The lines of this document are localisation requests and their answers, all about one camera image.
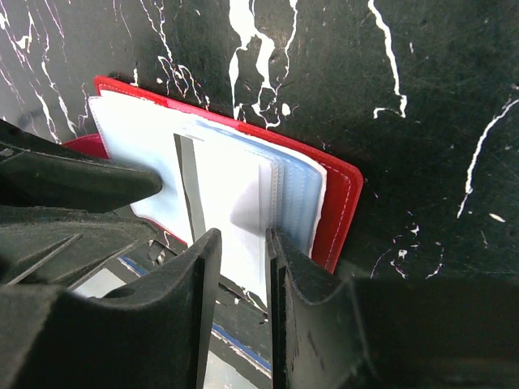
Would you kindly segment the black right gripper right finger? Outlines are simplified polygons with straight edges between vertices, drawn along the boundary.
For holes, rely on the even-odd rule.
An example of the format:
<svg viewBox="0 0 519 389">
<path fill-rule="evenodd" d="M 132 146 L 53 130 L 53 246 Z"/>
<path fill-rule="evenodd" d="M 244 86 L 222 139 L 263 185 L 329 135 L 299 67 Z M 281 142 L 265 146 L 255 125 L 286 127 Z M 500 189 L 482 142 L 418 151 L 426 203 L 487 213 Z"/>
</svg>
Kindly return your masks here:
<svg viewBox="0 0 519 389">
<path fill-rule="evenodd" d="M 513 280 L 338 279 L 266 232 L 275 388 L 515 388 Z"/>
</svg>

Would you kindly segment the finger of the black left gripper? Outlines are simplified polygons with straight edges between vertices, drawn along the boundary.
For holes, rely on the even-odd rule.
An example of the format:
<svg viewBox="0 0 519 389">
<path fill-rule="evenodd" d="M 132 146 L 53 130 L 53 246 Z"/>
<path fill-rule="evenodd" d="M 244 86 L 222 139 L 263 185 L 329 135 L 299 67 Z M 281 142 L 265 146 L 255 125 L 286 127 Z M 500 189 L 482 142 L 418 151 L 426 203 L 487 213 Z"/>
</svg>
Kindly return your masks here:
<svg viewBox="0 0 519 389">
<path fill-rule="evenodd" d="M 158 194 L 159 175 L 88 156 L 1 121 L 1 205 L 110 212 Z"/>
<path fill-rule="evenodd" d="M 113 213 L 1 206 L 1 284 L 71 287 L 156 233 Z"/>
</svg>

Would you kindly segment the red leather card holder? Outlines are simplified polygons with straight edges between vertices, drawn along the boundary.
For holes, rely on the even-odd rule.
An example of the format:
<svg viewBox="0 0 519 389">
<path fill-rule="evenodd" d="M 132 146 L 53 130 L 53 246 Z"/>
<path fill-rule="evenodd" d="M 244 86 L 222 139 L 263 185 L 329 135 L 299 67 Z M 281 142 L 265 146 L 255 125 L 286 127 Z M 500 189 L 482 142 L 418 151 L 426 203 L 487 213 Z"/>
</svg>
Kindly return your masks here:
<svg viewBox="0 0 519 389">
<path fill-rule="evenodd" d="M 266 301 L 265 233 L 278 228 L 334 271 L 362 192 L 353 165 L 326 152 L 169 97 L 97 76 L 94 135 L 69 147 L 148 168 L 161 189 L 131 203 L 167 245 L 221 231 L 221 274 Z"/>
</svg>

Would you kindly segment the white magnetic stripe card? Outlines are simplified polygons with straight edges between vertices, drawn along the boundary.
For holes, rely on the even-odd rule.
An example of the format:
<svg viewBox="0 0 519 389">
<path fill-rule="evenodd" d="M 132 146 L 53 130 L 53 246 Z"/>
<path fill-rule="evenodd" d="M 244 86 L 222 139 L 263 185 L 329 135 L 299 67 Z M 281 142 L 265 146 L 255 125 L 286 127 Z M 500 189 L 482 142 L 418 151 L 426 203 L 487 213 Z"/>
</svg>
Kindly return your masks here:
<svg viewBox="0 0 519 389">
<path fill-rule="evenodd" d="M 219 142 L 176 135 L 196 237 L 221 231 L 221 274 L 267 303 L 265 229 L 274 164 Z"/>
</svg>

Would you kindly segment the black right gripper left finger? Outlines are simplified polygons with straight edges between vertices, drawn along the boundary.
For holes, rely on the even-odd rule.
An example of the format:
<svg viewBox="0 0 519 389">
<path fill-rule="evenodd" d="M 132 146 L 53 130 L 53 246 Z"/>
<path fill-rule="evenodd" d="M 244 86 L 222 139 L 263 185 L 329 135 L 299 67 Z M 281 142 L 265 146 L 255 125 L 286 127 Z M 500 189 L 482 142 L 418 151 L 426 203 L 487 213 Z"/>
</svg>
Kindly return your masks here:
<svg viewBox="0 0 519 389">
<path fill-rule="evenodd" d="M 1 289 L 4 388 L 201 388 L 222 238 L 102 298 L 51 285 Z"/>
</svg>

